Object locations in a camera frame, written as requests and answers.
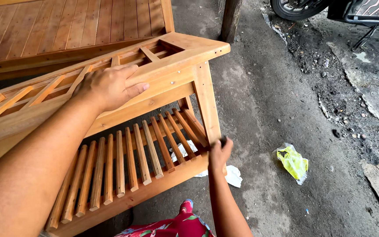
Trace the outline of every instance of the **motorcycle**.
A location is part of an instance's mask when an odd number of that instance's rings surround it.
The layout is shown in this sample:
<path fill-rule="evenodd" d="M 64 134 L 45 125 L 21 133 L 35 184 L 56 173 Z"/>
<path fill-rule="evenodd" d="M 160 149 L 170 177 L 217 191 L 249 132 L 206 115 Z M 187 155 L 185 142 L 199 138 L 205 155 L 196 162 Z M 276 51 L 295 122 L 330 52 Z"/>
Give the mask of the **motorcycle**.
<path fill-rule="evenodd" d="M 371 28 L 353 47 L 363 46 L 379 29 L 379 0 L 270 0 L 273 11 L 287 20 L 303 20 L 329 8 L 327 18 Z"/>

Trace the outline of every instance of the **dirty ground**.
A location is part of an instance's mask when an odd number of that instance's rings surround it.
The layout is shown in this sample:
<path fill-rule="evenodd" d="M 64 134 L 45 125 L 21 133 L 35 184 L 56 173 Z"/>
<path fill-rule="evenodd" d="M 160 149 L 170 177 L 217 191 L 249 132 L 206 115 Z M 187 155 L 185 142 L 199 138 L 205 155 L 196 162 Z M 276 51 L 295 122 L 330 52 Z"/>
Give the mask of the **dirty ground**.
<path fill-rule="evenodd" d="M 217 39 L 224 0 L 173 0 L 172 8 L 177 32 Z M 210 62 L 222 133 L 234 140 L 227 164 L 238 167 L 243 178 L 241 188 L 231 191 L 254 236 L 379 236 L 379 200 L 360 163 L 379 164 L 379 30 L 351 52 L 367 29 L 325 17 L 322 12 L 292 26 L 277 18 L 267 1 L 246 0 L 231 52 Z M 309 159 L 302 186 L 271 158 L 283 142 Z M 186 198 L 214 229 L 203 177 L 81 236 L 108 237 L 129 223 L 172 218 Z"/>

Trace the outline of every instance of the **wooden furniture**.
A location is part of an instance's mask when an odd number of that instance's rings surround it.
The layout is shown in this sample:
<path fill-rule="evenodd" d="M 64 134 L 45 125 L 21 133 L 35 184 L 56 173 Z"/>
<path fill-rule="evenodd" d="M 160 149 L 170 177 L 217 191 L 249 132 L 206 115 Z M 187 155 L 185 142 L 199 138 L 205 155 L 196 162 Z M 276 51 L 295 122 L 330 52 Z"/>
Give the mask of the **wooden furniture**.
<path fill-rule="evenodd" d="M 150 88 L 122 107 L 98 116 L 86 137 L 174 101 L 180 107 L 180 111 L 173 110 L 172 114 L 170 111 L 160 114 L 158 120 L 152 117 L 150 122 L 135 124 L 132 132 L 126 128 L 77 151 L 45 229 L 61 237 L 74 236 L 206 170 L 206 151 L 221 137 L 208 60 L 229 51 L 228 43 L 171 32 L 0 90 L 0 157 L 69 100 L 90 71 L 138 64 L 138 70 L 126 85 L 148 82 Z M 197 97 L 204 127 L 193 114 L 191 94 Z M 182 132 L 199 151 L 189 149 Z M 187 157 L 179 152 L 172 133 L 183 144 Z M 163 137 L 177 156 L 175 163 Z M 153 141 L 159 144 L 160 153 Z M 135 160 L 139 162 L 140 177 L 136 175 Z M 149 167 L 153 167 L 153 172 L 150 173 Z"/>
<path fill-rule="evenodd" d="M 0 80 L 48 73 L 174 31 L 170 0 L 1 2 L 13 4 L 0 5 Z"/>

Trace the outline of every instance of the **finger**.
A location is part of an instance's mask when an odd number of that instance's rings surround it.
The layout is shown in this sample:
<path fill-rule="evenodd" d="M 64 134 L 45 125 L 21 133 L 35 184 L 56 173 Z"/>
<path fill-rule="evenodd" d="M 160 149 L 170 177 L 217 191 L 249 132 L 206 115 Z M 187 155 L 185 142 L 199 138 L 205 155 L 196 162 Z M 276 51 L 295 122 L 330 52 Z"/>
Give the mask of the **finger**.
<path fill-rule="evenodd" d="M 145 90 L 150 88 L 150 84 L 146 82 L 138 83 L 135 86 L 125 89 L 126 98 L 130 100 L 137 95 L 143 93 Z"/>

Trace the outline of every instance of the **wooden post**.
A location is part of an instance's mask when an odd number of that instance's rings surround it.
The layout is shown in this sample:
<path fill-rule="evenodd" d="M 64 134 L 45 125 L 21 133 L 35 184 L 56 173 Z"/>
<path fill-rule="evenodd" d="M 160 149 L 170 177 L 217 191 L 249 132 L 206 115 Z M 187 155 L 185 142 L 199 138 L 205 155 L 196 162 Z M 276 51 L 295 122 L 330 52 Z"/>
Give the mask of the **wooden post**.
<path fill-rule="evenodd" d="M 243 0 L 226 0 L 219 40 L 233 43 Z"/>

